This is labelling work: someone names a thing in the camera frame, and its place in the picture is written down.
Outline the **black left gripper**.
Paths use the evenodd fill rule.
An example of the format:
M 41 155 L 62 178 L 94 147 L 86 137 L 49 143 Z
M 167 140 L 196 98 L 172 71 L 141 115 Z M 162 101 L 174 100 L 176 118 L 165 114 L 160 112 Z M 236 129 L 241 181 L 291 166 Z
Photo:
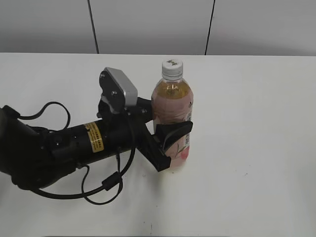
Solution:
M 171 158 L 164 152 L 193 128 L 191 121 L 158 124 L 155 130 L 157 141 L 146 126 L 153 120 L 151 100 L 141 97 L 137 98 L 136 106 L 125 107 L 119 114 L 112 114 L 109 106 L 100 100 L 97 116 L 103 123 L 101 130 L 107 151 L 138 149 L 158 172 L 168 169 L 171 164 Z

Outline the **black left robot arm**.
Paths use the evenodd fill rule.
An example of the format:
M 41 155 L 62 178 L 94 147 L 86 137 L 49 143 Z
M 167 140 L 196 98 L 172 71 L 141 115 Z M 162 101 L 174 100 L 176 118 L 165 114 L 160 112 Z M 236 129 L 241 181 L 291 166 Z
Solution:
M 23 190 L 46 188 L 90 164 L 120 152 L 138 149 L 157 171 L 168 169 L 168 148 L 189 134 L 193 123 L 163 124 L 151 134 L 151 103 L 139 98 L 137 105 L 112 114 L 104 102 L 98 120 L 50 130 L 25 124 L 9 106 L 0 110 L 0 170 Z

